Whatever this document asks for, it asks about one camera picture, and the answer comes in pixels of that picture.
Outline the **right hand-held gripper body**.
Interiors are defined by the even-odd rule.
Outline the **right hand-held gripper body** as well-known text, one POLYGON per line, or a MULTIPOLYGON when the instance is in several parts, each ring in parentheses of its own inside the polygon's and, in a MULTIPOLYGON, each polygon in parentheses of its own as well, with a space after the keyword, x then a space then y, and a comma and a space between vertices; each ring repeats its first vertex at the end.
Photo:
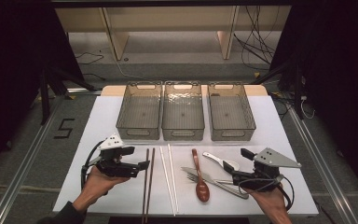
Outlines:
POLYGON ((269 147, 255 153, 252 162, 254 170, 251 173, 235 170, 231 173, 235 186, 256 191, 273 191, 283 179, 280 173, 281 167, 297 169, 301 167, 299 162, 269 147))

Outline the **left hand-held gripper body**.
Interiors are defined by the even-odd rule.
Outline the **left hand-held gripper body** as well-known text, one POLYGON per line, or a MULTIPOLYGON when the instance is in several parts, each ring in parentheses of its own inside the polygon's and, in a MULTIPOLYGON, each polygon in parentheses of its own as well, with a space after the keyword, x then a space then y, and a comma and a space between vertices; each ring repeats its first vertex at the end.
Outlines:
POLYGON ((122 162, 118 150, 124 147, 123 141, 118 135, 112 134, 100 145, 99 159, 95 166, 101 173, 110 177, 136 177, 137 171, 132 169, 131 163, 122 162))

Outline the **white ceramic spoon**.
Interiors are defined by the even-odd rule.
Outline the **white ceramic spoon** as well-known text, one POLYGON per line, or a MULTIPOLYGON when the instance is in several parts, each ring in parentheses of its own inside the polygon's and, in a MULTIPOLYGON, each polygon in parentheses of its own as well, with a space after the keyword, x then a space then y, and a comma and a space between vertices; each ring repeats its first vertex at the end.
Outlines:
POLYGON ((206 157, 208 159, 211 159, 212 161, 215 161, 218 163, 222 168, 231 167, 233 170, 238 171, 240 169, 240 166, 235 161, 229 161, 226 159, 221 159, 214 154, 210 152, 203 152, 203 157, 206 157))

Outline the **metal table knife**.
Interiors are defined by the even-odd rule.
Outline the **metal table knife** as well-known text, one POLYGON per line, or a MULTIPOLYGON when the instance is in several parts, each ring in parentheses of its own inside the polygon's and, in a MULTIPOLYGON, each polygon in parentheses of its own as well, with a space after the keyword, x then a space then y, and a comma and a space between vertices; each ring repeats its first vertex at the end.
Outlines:
MULTIPOLYGON (((186 172, 187 174, 192 174, 192 175, 197 175, 197 172, 196 172, 196 169, 195 168, 189 168, 189 167, 182 167, 182 170, 184 172, 186 172)), ((202 173, 201 174, 202 176, 210 179, 211 177, 205 173, 202 173)), ((223 185, 218 185, 218 184, 215 184, 215 186, 217 186, 218 188, 220 189, 223 189, 237 197, 240 197, 242 199, 248 199, 249 198, 249 195, 247 193, 242 193, 240 192, 238 189, 234 189, 233 187, 229 187, 229 186, 223 186, 223 185)))

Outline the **brown wooden spoon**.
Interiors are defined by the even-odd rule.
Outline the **brown wooden spoon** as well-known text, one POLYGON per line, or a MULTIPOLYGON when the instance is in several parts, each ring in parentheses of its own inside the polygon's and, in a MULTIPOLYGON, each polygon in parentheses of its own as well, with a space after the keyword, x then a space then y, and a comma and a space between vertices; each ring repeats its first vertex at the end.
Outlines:
POLYGON ((193 162, 195 164, 196 172, 198 175, 196 194, 197 194, 198 199, 202 203, 207 203, 210 199, 210 191, 209 191, 209 187, 207 186, 207 184, 204 182, 204 180, 202 178, 202 175, 200 172, 200 162, 199 162, 198 152, 195 148, 192 149, 192 157, 193 157, 193 162))

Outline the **metal fork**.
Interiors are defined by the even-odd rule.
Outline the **metal fork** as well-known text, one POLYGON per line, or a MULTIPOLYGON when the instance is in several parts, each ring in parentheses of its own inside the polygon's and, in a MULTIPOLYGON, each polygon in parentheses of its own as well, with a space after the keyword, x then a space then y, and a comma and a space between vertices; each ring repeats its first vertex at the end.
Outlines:
MULTIPOLYGON (((192 174, 187 174, 187 178, 194 181, 194 182, 198 182, 199 181, 199 177, 197 175, 192 175, 192 174)), ((219 180, 219 179, 208 179, 206 177, 202 177, 202 180, 207 182, 207 183, 210 183, 210 184, 218 184, 218 185, 223 185, 223 186, 229 186, 229 187, 233 187, 234 184, 232 181, 230 180, 219 180)))

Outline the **smoky clear plastic bin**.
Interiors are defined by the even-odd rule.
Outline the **smoky clear plastic bin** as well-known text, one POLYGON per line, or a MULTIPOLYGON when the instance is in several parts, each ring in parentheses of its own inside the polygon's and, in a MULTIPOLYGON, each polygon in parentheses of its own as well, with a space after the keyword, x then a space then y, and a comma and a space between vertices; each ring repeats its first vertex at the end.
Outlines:
POLYGON ((164 87, 162 132, 165 141, 201 141, 205 122, 198 81, 167 81, 164 87))
POLYGON ((251 140, 256 125, 242 83, 210 83, 208 85, 208 103, 213 141, 251 140))
POLYGON ((161 94, 160 82, 127 84, 116 123, 122 139, 159 140, 161 94))

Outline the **person's right hand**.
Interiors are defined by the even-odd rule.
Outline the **person's right hand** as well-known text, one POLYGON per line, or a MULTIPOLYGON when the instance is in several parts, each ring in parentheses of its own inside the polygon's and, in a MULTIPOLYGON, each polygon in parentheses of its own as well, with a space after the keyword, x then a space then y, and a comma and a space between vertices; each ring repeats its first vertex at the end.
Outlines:
POLYGON ((287 215, 283 194, 278 190, 259 192, 251 189, 245 189, 257 202, 261 210, 268 217, 277 215, 287 215))

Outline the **person's left hand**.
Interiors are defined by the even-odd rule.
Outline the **person's left hand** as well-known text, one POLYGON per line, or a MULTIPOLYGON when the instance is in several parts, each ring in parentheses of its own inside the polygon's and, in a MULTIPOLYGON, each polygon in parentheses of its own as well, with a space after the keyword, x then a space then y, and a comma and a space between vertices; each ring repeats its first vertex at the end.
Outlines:
POLYGON ((128 181, 128 177, 110 177, 104 175, 93 166, 87 176, 86 183, 81 190, 81 195, 89 200, 97 200, 106 194, 115 185, 128 181))

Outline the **white table sheet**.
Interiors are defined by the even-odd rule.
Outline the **white table sheet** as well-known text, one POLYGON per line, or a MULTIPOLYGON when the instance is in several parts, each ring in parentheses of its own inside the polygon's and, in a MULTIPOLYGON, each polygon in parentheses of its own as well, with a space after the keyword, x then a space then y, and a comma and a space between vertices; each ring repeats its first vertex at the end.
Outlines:
MULTIPOLYGON (((93 147, 109 135, 115 133, 118 112, 122 99, 118 96, 100 96, 91 109, 88 123, 80 139, 76 154, 63 182, 61 192, 53 207, 60 211, 67 202, 72 201, 80 192, 80 170, 93 147)), ((248 217, 260 215, 262 211, 254 199, 242 199, 217 186, 210 185, 211 198, 202 203, 196 196, 196 184, 187 178, 182 167, 194 166, 191 150, 195 148, 199 155, 200 169, 214 179, 229 180, 230 175, 216 162, 201 154, 205 151, 221 159, 235 161, 244 172, 253 170, 253 163, 241 155, 241 149, 247 148, 254 153, 270 147, 284 156, 294 159, 296 156, 289 144, 282 127, 275 105, 268 96, 251 96, 249 103, 254 113, 256 130, 249 142, 234 142, 223 144, 214 142, 210 137, 210 129, 206 128, 201 142, 168 143, 162 139, 149 142, 131 142, 128 146, 135 146, 135 151, 123 161, 137 163, 145 159, 147 148, 156 149, 153 183, 150 198, 149 216, 173 217, 165 176, 159 154, 162 146, 168 170, 168 178, 172 189, 172 178, 169 165, 168 144, 172 147, 173 168, 176 178, 176 190, 179 205, 177 217, 248 217)))

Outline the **black metal stand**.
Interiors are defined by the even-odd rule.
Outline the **black metal stand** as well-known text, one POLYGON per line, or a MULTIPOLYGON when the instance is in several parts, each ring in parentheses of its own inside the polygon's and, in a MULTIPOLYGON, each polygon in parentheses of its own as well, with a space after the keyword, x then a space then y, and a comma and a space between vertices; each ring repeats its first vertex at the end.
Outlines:
POLYGON ((297 59, 288 59, 281 65, 270 69, 264 76, 257 78, 250 82, 250 85, 260 85, 265 81, 281 74, 281 80, 279 81, 279 89, 287 91, 290 87, 294 90, 294 107, 296 114, 300 119, 303 119, 303 112, 301 109, 301 96, 302 96, 302 70, 300 62, 297 59))

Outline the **black tripod stand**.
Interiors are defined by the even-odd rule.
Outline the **black tripod stand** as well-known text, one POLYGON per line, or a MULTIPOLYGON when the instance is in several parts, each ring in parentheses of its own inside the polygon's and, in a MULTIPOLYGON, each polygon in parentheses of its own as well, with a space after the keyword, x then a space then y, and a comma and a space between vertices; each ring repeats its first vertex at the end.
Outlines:
POLYGON ((50 105, 48 98, 48 89, 52 89, 53 92, 58 96, 66 96, 69 91, 63 84, 65 80, 74 82, 80 87, 88 91, 97 91, 98 89, 84 79, 76 77, 75 75, 70 74, 69 72, 64 71, 63 69, 56 66, 47 66, 42 70, 41 75, 39 76, 40 81, 40 96, 42 102, 42 120, 41 124, 44 125, 48 118, 50 117, 50 105))

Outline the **black curtain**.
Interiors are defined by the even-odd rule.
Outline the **black curtain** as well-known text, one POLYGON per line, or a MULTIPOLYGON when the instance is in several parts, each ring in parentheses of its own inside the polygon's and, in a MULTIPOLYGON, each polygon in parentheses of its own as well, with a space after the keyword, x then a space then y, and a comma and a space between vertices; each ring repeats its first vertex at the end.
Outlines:
POLYGON ((358 0, 289 0, 274 69, 298 60, 304 89, 358 178, 358 0))
POLYGON ((83 78, 51 0, 0 0, 0 152, 47 68, 83 78))

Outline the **beige wooden desk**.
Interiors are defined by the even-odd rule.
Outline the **beige wooden desk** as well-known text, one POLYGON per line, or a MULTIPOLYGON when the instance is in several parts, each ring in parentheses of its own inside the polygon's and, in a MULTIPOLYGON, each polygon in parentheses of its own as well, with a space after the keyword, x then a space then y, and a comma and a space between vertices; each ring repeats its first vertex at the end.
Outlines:
POLYGON ((130 32, 212 31, 222 57, 230 57, 236 31, 280 31, 289 6, 85 7, 58 8, 66 33, 104 33, 115 60, 122 58, 130 32))

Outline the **aluminium floor rail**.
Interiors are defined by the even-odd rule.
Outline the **aluminium floor rail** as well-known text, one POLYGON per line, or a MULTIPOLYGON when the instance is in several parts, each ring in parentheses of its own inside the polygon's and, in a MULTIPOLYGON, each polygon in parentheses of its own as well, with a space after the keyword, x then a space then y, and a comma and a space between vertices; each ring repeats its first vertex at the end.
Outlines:
POLYGON ((52 213, 96 97, 52 96, 45 124, 41 102, 34 101, 11 148, 0 153, 0 224, 34 224, 52 213))
POLYGON ((327 161, 316 145, 305 122, 298 117, 293 108, 289 108, 288 111, 344 224, 358 224, 358 217, 352 209, 350 201, 334 178, 327 161))

